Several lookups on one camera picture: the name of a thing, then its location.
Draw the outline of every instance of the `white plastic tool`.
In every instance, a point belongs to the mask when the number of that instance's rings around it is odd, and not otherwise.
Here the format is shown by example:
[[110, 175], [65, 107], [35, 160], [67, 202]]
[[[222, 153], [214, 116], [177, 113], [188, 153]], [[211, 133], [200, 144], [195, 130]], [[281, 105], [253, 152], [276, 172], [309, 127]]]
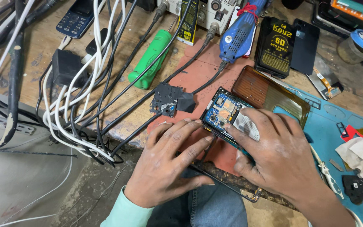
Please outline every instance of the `white plastic tool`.
[[320, 160], [320, 157], [317, 155], [315, 149], [310, 145], [310, 149], [312, 150], [313, 156], [316, 158], [316, 161], [319, 164], [320, 172], [325, 175], [326, 180], [329, 184], [329, 187], [331, 190], [335, 193], [341, 196], [342, 199], [344, 199], [344, 196], [342, 195], [341, 189], [339, 185], [336, 183], [336, 181], [333, 179], [333, 177], [330, 175], [330, 170], [326, 167], [325, 163]]

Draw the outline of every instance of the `black phone back cover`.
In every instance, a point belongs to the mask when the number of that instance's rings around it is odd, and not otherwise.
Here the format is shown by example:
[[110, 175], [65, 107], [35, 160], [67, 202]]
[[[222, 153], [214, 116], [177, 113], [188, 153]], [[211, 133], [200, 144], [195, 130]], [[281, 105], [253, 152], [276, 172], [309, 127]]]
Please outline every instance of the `black phone back cover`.
[[319, 42], [320, 29], [298, 18], [294, 21], [296, 37], [291, 68], [311, 75]]

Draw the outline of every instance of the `jeans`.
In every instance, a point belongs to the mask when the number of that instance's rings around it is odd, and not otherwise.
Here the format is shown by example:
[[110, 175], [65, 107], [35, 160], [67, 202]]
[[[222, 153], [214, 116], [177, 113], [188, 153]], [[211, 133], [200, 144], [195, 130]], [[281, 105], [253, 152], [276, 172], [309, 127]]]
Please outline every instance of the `jeans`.
[[[182, 177], [198, 172], [186, 169]], [[205, 185], [156, 206], [147, 227], [247, 227], [242, 197], [224, 185]]]

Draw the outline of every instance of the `silicone repair mat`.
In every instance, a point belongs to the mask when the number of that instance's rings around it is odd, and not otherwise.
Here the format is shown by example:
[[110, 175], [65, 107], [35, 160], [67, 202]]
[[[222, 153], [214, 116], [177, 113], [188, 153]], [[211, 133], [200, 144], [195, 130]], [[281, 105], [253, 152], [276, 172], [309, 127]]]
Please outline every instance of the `silicone repair mat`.
[[[185, 56], [180, 59], [178, 68], [184, 65], [192, 56], [194, 56], [194, 54], [201, 47], [202, 43], [203, 41], [200, 40], [193, 47], [186, 48]], [[183, 87], [184, 92], [193, 92], [196, 88], [203, 85], [211, 77], [213, 77], [213, 75], [217, 72], [220, 63], [221, 59], [219, 58], [219, 46], [210, 44], [196, 61], [194, 61], [182, 73], [179, 73], [177, 76], [175, 76], [169, 84]], [[240, 58], [236, 60], [233, 65], [228, 65], [211, 85], [195, 95], [197, 106], [193, 113], [177, 111], [174, 115], [174, 118], [160, 116], [148, 126], [147, 131], [151, 132], [152, 129], [163, 122], [175, 123], [186, 117], [191, 117], [193, 120], [199, 119], [219, 86], [222, 86], [230, 91], [241, 70], [246, 65], [253, 66], [254, 63], [253, 61]], [[324, 161], [327, 167], [330, 169], [331, 176], [337, 181], [341, 190], [344, 191], [341, 176], [355, 175], [355, 173], [340, 172], [329, 162], [330, 159], [333, 159], [342, 168], [344, 168], [344, 164], [342, 163], [340, 156], [337, 154], [337, 152], [335, 152], [335, 148], [344, 143], [344, 141], [340, 138], [340, 131], [338, 130], [336, 124], [341, 122], [344, 124], [344, 126], [350, 124], [354, 128], [363, 128], [363, 117], [339, 106], [331, 104], [328, 101], [324, 101], [318, 97], [310, 95], [304, 91], [299, 90], [301, 95], [299, 95], [294, 90], [290, 91], [311, 105], [304, 131], [313, 139], [314, 142], [312, 143], [312, 146], [318, 153], [320, 159]], [[275, 108], [274, 112], [287, 113], [278, 107]], [[180, 151], [183, 151], [193, 143], [197, 142], [200, 138], [208, 135], [210, 135], [210, 132], [202, 128], [195, 131], [191, 137], [189, 137], [186, 142], [184, 142], [183, 146], [180, 148]], [[222, 139], [218, 139], [216, 144], [209, 151], [205, 160], [212, 161], [217, 168], [238, 175], [234, 172], [233, 169], [236, 160], [235, 157], [236, 148]], [[349, 197], [345, 195], [345, 193], [343, 193], [343, 195], [345, 198], [344, 200], [339, 198], [342, 204], [354, 211], [363, 222], [363, 203], [361, 205], [355, 205], [351, 203]]]

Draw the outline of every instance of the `red string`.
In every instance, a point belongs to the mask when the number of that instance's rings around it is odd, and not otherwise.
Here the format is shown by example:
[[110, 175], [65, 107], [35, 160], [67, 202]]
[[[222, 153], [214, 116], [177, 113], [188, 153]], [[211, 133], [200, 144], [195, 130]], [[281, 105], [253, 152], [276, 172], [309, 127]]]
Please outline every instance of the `red string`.
[[250, 5], [250, 3], [246, 3], [246, 5], [242, 9], [239, 9], [239, 11], [238, 11], [238, 17], [243, 12], [249, 12], [249, 13], [253, 14], [253, 16], [255, 16], [255, 22], [257, 22], [257, 20], [259, 19], [259, 17], [254, 12], [256, 9], [257, 9], [256, 5]]

